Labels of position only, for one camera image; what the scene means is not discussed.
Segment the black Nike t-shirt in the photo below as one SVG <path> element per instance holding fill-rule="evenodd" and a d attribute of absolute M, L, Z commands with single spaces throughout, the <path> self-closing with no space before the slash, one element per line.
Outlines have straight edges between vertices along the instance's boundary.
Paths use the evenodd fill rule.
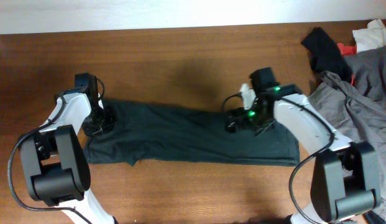
<path fill-rule="evenodd" d="M 224 164 L 296 166 L 296 138 L 273 123 L 255 135 L 251 130 L 229 133 L 221 113 L 133 101 L 106 100 L 117 123 L 108 133 L 88 140 L 83 152 L 90 164 L 137 161 L 215 162 Z"/>

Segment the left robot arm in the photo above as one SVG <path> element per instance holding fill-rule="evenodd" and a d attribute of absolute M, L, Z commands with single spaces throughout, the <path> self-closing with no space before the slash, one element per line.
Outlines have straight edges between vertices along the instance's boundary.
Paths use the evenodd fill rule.
<path fill-rule="evenodd" d="M 92 105 L 85 93 L 65 93 L 39 128 L 20 138 L 27 191 L 45 212 L 62 211 L 73 223 L 116 223 L 91 190 L 90 168 L 78 140 Z"/>

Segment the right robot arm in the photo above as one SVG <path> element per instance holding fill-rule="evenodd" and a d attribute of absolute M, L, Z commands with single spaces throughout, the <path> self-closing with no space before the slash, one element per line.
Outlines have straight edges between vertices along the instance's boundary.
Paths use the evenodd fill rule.
<path fill-rule="evenodd" d="M 380 205 L 377 155 L 367 142 L 354 142 L 326 121 L 294 84 L 251 88 L 233 95 L 243 106 L 227 111 L 226 129 L 263 133 L 272 122 L 287 128 L 308 152 L 292 171 L 288 190 L 297 212 L 287 223 L 346 223 Z M 297 172 L 314 161 L 310 203 L 301 208 L 293 193 Z"/>

